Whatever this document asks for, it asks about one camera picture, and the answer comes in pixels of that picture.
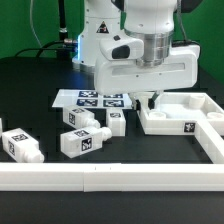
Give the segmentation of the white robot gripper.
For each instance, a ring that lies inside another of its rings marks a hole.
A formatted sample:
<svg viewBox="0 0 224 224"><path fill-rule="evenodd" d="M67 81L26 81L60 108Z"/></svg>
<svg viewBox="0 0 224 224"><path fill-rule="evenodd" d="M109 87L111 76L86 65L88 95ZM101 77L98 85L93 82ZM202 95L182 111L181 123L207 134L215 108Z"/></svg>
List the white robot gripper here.
<svg viewBox="0 0 224 224"><path fill-rule="evenodd" d="M95 67L94 87L100 95L130 93L134 110L140 109L135 92L156 91L148 99L151 110L163 90L188 88L196 83L199 54L198 45L174 47L156 67L137 66L135 60L109 61L100 55Z"/></svg>

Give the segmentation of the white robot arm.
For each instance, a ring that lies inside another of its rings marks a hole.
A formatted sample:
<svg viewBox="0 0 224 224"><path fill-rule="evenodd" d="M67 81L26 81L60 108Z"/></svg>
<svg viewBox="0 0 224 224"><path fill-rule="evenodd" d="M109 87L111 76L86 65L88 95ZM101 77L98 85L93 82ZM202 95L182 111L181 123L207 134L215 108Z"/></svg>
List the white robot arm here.
<svg viewBox="0 0 224 224"><path fill-rule="evenodd" d="M198 43L173 41L181 14L203 0L84 0L77 69L94 74L101 95L182 89L198 75Z"/></svg>

